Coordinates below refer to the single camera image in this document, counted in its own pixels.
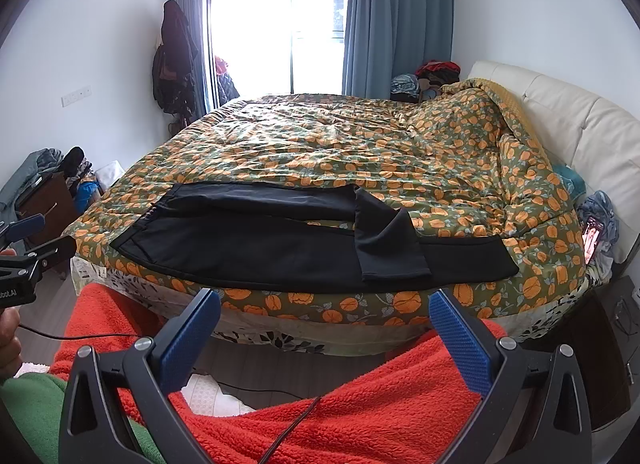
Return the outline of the person's left hand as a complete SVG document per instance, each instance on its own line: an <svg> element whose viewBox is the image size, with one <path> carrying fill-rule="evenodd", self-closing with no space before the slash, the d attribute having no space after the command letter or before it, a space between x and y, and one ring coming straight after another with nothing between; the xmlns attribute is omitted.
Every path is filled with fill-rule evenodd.
<svg viewBox="0 0 640 464"><path fill-rule="evenodd" d="M14 377L23 364L22 345L16 335L20 325L20 310L9 307L0 316L0 378Z"/></svg>

